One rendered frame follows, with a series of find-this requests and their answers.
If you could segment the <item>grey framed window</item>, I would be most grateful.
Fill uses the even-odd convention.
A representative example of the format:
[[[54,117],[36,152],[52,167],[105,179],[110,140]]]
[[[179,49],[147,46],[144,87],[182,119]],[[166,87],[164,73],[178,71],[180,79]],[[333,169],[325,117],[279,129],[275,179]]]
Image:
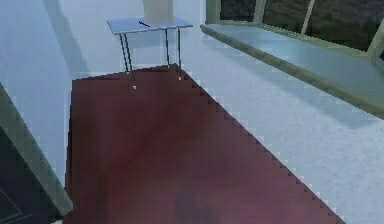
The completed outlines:
[[[384,120],[384,0],[206,0],[201,30]]]

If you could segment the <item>dark framed window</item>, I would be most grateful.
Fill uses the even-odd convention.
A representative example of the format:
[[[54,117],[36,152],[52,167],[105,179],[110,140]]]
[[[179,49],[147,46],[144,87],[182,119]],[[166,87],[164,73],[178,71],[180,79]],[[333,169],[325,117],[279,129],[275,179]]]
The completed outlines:
[[[52,224],[73,203],[0,84],[0,224]]]

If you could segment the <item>small grey metal-legged table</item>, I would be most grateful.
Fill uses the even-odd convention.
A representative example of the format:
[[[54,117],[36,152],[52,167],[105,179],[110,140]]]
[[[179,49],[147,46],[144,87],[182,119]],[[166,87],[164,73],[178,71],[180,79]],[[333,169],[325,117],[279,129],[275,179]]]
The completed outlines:
[[[181,69],[181,30],[183,28],[192,28],[193,25],[190,22],[187,22],[179,17],[174,17],[174,22],[172,24],[162,24],[162,25],[149,25],[146,27],[139,24],[139,21],[146,23],[144,17],[135,17],[135,18],[124,18],[124,19],[111,19],[107,21],[109,29],[113,35],[119,37],[121,51],[124,59],[124,72],[127,75],[130,75],[133,80],[132,87],[137,88],[135,81],[135,76],[133,73],[132,60],[130,54],[130,47],[128,42],[128,34],[132,33],[143,33],[151,31],[164,31],[165,32],[165,45],[166,45],[166,56],[169,56],[169,42],[168,42],[168,31],[175,29],[177,31],[177,51],[178,51],[178,68],[180,75],[178,79],[181,80],[182,69]]]

